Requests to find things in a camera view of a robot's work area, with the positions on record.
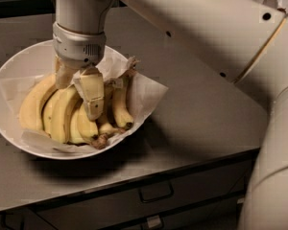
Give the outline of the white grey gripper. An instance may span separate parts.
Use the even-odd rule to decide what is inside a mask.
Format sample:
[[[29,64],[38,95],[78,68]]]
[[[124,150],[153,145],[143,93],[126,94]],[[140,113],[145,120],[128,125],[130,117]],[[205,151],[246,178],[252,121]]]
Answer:
[[[74,85],[84,101],[84,110],[90,121],[97,120],[104,110],[104,79],[95,67],[104,57],[106,35],[78,34],[53,25],[53,45],[55,57],[56,87],[63,89]]]

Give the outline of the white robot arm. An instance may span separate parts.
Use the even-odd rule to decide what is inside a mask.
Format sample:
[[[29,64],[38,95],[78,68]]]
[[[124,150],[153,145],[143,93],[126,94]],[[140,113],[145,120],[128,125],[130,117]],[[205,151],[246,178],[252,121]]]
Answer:
[[[114,0],[56,0],[54,47],[98,64]],[[121,0],[271,111],[238,230],[288,230],[288,15],[252,0]]]

